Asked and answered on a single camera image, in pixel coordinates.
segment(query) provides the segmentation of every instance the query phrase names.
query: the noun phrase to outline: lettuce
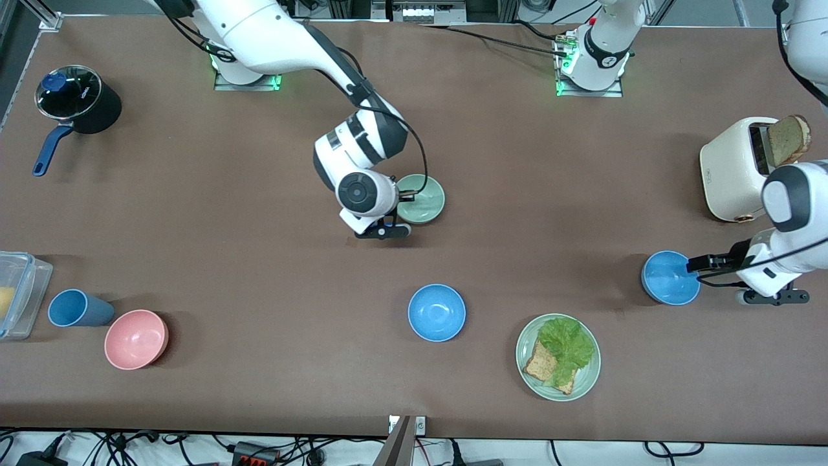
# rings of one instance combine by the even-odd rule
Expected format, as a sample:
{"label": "lettuce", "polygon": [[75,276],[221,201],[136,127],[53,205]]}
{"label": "lettuce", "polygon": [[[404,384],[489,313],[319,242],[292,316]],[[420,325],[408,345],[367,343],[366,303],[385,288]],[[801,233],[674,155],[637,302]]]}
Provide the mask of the lettuce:
{"label": "lettuce", "polygon": [[572,371],[590,363],[595,347],[580,323],[573,318],[548,320],[537,333],[541,342],[558,361],[552,377],[544,386],[564,386],[572,381]]}

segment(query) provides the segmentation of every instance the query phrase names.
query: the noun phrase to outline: blue pot handle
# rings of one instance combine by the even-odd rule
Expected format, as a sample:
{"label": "blue pot handle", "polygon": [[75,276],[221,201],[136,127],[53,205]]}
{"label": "blue pot handle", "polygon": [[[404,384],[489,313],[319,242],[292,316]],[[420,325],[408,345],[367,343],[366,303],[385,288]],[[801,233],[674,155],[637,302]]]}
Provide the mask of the blue pot handle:
{"label": "blue pot handle", "polygon": [[31,170],[32,175],[42,177],[46,174],[46,170],[49,169],[49,164],[51,163],[51,158],[55,155],[58,141],[71,132],[72,127],[65,124],[59,124],[57,128],[49,132],[46,136],[46,141],[43,141],[43,148],[41,149],[41,154],[37,156],[35,167]]}

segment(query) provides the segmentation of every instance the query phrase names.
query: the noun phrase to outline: blue lid knob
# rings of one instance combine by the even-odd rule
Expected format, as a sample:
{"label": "blue lid knob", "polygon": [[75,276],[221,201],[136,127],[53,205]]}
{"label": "blue lid knob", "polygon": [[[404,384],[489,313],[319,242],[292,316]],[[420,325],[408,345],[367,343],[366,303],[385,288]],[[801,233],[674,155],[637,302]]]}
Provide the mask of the blue lid knob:
{"label": "blue lid knob", "polygon": [[58,90],[63,89],[64,85],[66,85],[66,75],[60,72],[52,75],[45,75],[43,76],[43,80],[41,80],[41,86],[43,86],[43,89],[50,92],[57,92]]}

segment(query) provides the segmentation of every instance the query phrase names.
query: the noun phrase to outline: bread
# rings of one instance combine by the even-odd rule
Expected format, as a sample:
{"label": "bread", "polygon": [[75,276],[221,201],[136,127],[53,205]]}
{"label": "bread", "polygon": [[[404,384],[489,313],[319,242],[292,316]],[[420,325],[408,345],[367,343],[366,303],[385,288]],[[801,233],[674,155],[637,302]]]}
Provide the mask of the bread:
{"label": "bread", "polygon": [[[546,381],[549,377],[552,377],[552,372],[555,371],[555,366],[557,365],[558,361],[555,359],[555,356],[541,345],[540,340],[538,340],[535,342],[535,347],[532,349],[532,356],[529,357],[529,361],[526,362],[526,367],[523,368],[523,371],[539,381]],[[572,380],[570,383],[564,386],[556,386],[555,388],[562,391],[564,395],[571,395],[572,388],[575,386],[576,371],[577,369],[572,371]]]}
{"label": "bread", "polygon": [[811,147],[811,127],[801,115],[791,115],[780,119],[768,128],[771,143],[771,157],[768,163],[772,167],[781,167],[794,163]]}

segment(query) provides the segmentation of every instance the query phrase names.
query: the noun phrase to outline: red wire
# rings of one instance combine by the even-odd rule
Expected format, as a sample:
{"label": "red wire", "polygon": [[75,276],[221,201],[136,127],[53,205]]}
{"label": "red wire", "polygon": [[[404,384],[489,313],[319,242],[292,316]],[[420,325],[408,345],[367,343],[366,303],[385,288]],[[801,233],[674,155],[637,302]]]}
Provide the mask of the red wire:
{"label": "red wire", "polygon": [[422,456],[426,459],[426,466],[431,466],[431,461],[428,460],[428,453],[426,453],[426,447],[422,446],[422,442],[420,441],[420,439],[416,440],[416,444],[420,445],[420,451],[422,452]]}

